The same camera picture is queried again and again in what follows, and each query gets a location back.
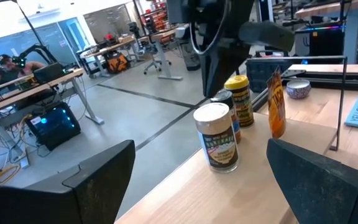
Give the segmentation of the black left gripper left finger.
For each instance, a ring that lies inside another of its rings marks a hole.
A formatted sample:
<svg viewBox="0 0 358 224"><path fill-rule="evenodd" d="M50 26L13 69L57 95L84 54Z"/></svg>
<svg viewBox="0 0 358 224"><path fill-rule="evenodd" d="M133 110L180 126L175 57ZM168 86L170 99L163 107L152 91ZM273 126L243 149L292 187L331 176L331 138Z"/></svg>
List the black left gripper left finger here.
<svg viewBox="0 0 358 224"><path fill-rule="evenodd" d="M114 223L134 161L125 140L25 188L0 186L0 224Z"/></svg>

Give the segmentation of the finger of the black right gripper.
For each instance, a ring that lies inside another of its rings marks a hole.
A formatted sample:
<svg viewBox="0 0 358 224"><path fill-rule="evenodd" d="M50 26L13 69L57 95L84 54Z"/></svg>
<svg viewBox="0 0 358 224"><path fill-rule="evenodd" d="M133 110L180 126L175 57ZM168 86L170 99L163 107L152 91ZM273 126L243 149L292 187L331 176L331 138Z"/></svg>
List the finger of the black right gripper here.
<svg viewBox="0 0 358 224"><path fill-rule="evenodd" d="M295 42L292 31L271 21L243 23L238 38L249 45L270 46L284 51L291 51Z"/></svg>
<svg viewBox="0 0 358 224"><path fill-rule="evenodd" d="M250 45L216 47L201 56L203 95L212 98L223 88L226 80L249 57Z"/></svg>

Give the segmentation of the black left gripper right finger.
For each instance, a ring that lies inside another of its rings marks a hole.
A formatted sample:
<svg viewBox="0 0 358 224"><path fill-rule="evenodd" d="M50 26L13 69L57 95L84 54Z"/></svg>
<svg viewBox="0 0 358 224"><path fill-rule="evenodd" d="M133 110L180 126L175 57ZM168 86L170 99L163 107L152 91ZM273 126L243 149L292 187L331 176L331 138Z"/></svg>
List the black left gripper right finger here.
<svg viewBox="0 0 358 224"><path fill-rule="evenodd" d="M358 223L358 170L281 139L267 159L299 223Z"/></svg>

